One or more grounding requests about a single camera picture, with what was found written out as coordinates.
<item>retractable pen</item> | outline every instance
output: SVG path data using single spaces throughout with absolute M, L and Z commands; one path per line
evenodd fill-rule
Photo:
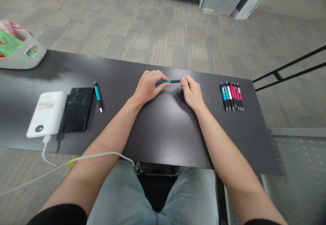
M 233 82 L 231 82 L 231 84 L 232 84 L 232 88 L 233 88 L 233 92 L 234 92 L 234 96 L 235 96 L 235 101 L 237 102 L 237 109 L 238 109 L 238 111 L 240 110 L 240 103 L 239 103 L 239 98 L 238 98 L 238 95 L 237 95 L 237 93 L 236 93 L 236 91 L 237 91 L 237 87 L 235 86 L 235 84 L 233 83 Z
M 168 82 L 168 83 L 178 83 L 178 82 L 180 82 L 180 80 L 158 81 L 158 82 L 156 82 L 155 85 L 159 85 L 159 84 L 162 84 L 162 83 L 164 83 L 164 82 Z
M 239 92 L 238 92 L 238 85 L 235 83 L 234 86 L 235 86 L 235 93 L 236 93 L 236 95 L 238 97 L 238 101 L 239 101 L 239 111 L 242 111 L 241 100 L 240 100 L 240 96 L 239 96 Z
M 98 91 L 96 82 L 94 82 L 94 89 L 95 89 L 95 94 L 96 94 L 96 98 L 97 98 L 97 104 L 98 104 L 100 112 L 102 113 L 101 96 L 99 95 L 99 91 Z
M 234 93 L 234 88 L 232 86 L 232 84 L 229 82 L 229 87 L 230 87 L 230 91 L 231 91 L 231 95 L 232 95 L 232 100 L 233 100 L 233 104 L 234 104 L 234 108 L 237 109 L 237 101 L 235 99 L 235 93 Z
M 232 110 L 234 110 L 234 103 L 233 103 L 233 99 L 232 99 L 232 94 L 231 94 L 230 86 L 229 86 L 228 82 L 226 82 L 225 85 L 226 85 L 227 90 L 228 90 L 228 95 L 229 95 L 229 99 L 230 99 L 230 104 L 231 104 Z
M 225 98 L 223 83 L 220 84 L 220 91 L 222 93 L 222 99 L 223 99 L 223 105 L 224 105 L 225 111 L 228 112 L 229 108 L 228 108 L 228 104 L 227 104 L 227 99 Z
M 227 90 L 227 87 L 225 86 L 225 84 L 223 84 L 223 88 L 224 88 L 224 92 L 225 92 L 225 98 L 227 99 L 227 104 L 228 104 L 229 111 L 230 111 L 231 110 L 231 103 L 230 103 L 230 99 L 229 99 L 228 90 Z
M 241 107 L 242 107 L 242 111 L 245 110 L 245 107 L 243 106 L 243 99 L 242 99 L 242 93 L 240 91 L 240 85 L 237 83 L 238 85 L 238 93 L 239 93 L 239 97 L 240 97 L 240 101 L 241 101 Z

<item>black metal railing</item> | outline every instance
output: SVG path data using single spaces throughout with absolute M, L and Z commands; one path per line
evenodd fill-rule
M 325 49 L 326 49 L 326 45 L 325 45 L 325 46 L 322 46 L 321 48 L 316 49 L 315 51 L 312 51 L 311 53 L 306 54 L 306 55 L 304 55 L 304 56 L 302 56 L 302 57 L 300 57 L 300 58 L 298 58 L 298 59 L 296 59 L 296 60 L 294 60 L 294 61 L 292 61 L 292 62 L 290 62 L 290 63 L 288 63 L 288 64 L 286 64 L 286 65 L 284 65 L 284 66 L 282 66 L 282 67 L 280 67 L 280 68 L 278 68 L 278 69 L 276 69 L 276 70 L 273 70 L 273 71 L 267 73 L 266 75 L 261 76 L 260 78 L 257 78 L 257 79 L 255 79 L 255 80 L 253 80 L 252 82 L 255 83 L 255 82 L 257 82 L 257 81 L 259 81 L 259 80 L 262 80 L 262 79 L 264 79 L 265 77 L 268 77 L 268 76 L 271 76 L 271 75 L 274 75 L 274 76 L 276 77 L 276 79 L 277 79 L 276 82 L 273 82 L 273 83 L 270 83 L 270 84 L 268 84 L 268 85 L 266 85 L 266 86 L 263 86 L 263 87 L 261 87 L 261 88 L 258 88 L 258 89 L 256 89 L 255 91 L 257 92 L 257 91 L 259 91 L 259 90 L 262 90 L 262 89 L 265 89 L 265 88 L 269 88 L 269 87 L 274 86 L 274 85 L 276 85 L 276 84 L 279 84 L 279 83 L 281 83 L 281 82 L 284 82 L 284 81 L 290 80 L 290 79 L 295 78 L 295 77 L 297 77 L 297 76 L 301 76 L 301 75 L 303 75 L 303 74 L 306 74 L 306 73 L 308 73 L 308 72 L 312 72 L 312 71 L 314 71 L 314 70 L 317 70 L 317 69 L 319 69 L 319 68 L 321 68 L 321 67 L 326 66 L 326 62 L 324 62 L 324 63 L 322 63 L 322 64 L 316 65 L 316 66 L 314 66 L 314 67 L 311 67 L 311 68 L 309 68 L 309 69 L 306 69 L 306 70 L 304 70 L 304 71 L 298 72 L 298 73 L 296 73 L 296 74 L 294 74 L 294 75 L 292 75 L 292 76 L 288 76 L 288 77 L 285 77 L 285 78 L 283 78 L 283 77 L 280 75 L 280 73 L 279 73 L 279 71 L 281 71 L 281 70 L 283 70 L 283 69 L 285 69 L 285 68 L 287 68 L 287 67 L 289 67 L 289 66 L 291 66 L 291 65 L 294 65 L 294 64 L 296 64 L 296 63 L 298 63 L 298 62 L 300 62 L 300 61 L 302 61 L 302 60 L 304 60 L 304 59 L 306 59 L 306 58 L 309 58 L 310 56 L 313 56 L 313 55 L 315 55 L 315 54 L 317 54 L 317 53 L 319 53 L 319 52 L 321 52 L 321 51 L 323 51 L 323 50 L 325 50 Z

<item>person's left hand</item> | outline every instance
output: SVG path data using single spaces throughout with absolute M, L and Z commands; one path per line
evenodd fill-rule
M 138 86 L 136 88 L 135 93 L 133 94 L 133 98 L 139 103 L 141 106 L 146 104 L 148 101 L 155 98 L 161 90 L 167 86 L 170 86 L 168 82 L 164 82 L 157 87 L 155 86 L 158 81 L 169 81 L 161 71 L 145 71 L 142 77 L 139 80 Z

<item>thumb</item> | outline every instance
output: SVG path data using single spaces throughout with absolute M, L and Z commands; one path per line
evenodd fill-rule
M 189 92 L 190 88 L 189 88 L 189 84 L 188 84 L 187 80 L 184 77 L 181 77 L 180 82 L 181 82 L 181 87 L 183 88 L 183 90 L 185 92 Z
M 168 82 L 164 82 L 164 83 L 161 83 L 160 85 L 158 85 L 155 90 L 158 94 L 159 92 L 162 91 L 163 88 L 166 88 L 168 86 L 170 86 L 170 84 Z

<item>jeans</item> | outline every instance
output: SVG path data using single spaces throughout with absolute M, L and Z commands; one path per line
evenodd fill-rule
M 87 225 L 218 224 L 213 170 L 181 167 L 164 208 L 152 210 L 128 161 L 118 161 L 106 178 Z

